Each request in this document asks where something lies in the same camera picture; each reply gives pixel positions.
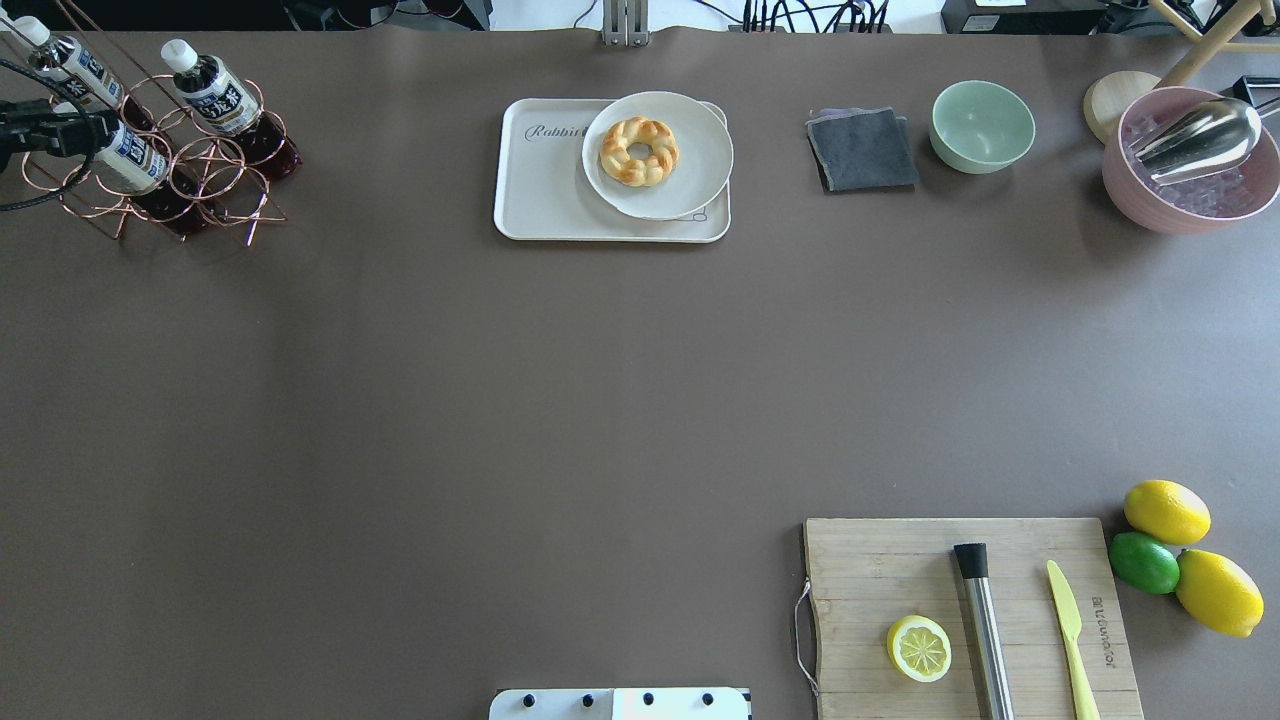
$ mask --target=bagel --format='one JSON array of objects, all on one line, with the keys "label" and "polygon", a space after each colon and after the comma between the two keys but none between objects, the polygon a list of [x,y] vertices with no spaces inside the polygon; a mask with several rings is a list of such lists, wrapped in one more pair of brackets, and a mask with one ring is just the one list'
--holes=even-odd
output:
[{"label": "bagel", "polygon": [[[631,146],[648,145],[649,156],[631,156]],[[636,115],[618,120],[604,133],[600,167],[613,179],[631,187],[653,187],[667,179],[680,161],[680,147],[671,128],[660,120]]]}]

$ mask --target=gray tabletop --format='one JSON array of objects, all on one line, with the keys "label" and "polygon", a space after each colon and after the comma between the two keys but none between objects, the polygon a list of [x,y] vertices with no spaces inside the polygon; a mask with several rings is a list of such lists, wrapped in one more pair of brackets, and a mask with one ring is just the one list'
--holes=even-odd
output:
[{"label": "gray tabletop", "polygon": [[[164,40],[123,37],[148,59]],[[266,90],[306,165],[251,249],[0,217],[6,717],[483,717],[498,688],[728,684],[803,720],[805,518],[1114,530],[1151,477],[1194,487],[1202,547],[1280,588],[1280,215],[1146,232],[1079,117],[1089,82],[1184,45],[192,42]],[[1245,70],[1265,59],[1197,85]],[[928,149],[932,99],[965,78],[1034,110],[1012,169]],[[653,88],[728,115],[723,240],[494,228],[512,101]],[[910,119],[916,187],[822,191],[803,120],[849,105]],[[1148,717],[1274,716],[1275,619],[1238,641],[1120,600]]]}]

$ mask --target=green bowl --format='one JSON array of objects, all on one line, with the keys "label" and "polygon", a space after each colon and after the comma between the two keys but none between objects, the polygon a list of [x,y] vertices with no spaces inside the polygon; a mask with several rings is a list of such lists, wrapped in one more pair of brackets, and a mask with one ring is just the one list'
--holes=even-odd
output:
[{"label": "green bowl", "polygon": [[1034,140],[1030,109],[1001,85],[966,79],[933,101],[929,142],[943,163],[961,173],[979,176],[1007,168]]}]

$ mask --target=napkin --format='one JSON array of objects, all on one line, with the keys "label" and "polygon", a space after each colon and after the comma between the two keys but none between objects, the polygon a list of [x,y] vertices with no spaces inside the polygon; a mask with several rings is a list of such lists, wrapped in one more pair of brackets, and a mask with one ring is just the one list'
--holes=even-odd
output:
[{"label": "napkin", "polygon": [[829,191],[915,184],[920,179],[906,118],[892,108],[822,110],[805,129]]}]

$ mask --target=white floor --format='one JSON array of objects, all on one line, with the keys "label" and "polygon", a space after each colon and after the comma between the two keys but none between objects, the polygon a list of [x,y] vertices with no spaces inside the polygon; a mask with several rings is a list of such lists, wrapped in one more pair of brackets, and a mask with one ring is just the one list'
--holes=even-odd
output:
[{"label": "white floor", "polygon": [[[772,9],[776,0],[769,0]],[[873,0],[879,6],[879,0]],[[929,33],[942,32],[942,19],[938,12],[942,0],[884,0],[888,3],[887,22],[893,32]],[[582,18],[579,27],[599,28],[602,23],[600,3]],[[741,18],[744,0],[707,0],[735,18]],[[808,0],[814,9],[819,26],[826,26],[836,14],[838,0]],[[572,27],[573,19],[591,5],[591,0],[493,0],[493,29],[547,29]],[[803,10],[797,0],[787,0],[792,10]],[[813,32],[808,14],[792,18],[796,31]],[[649,29],[671,26],[700,27],[705,29],[726,29],[728,18],[694,0],[649,0]]]}]

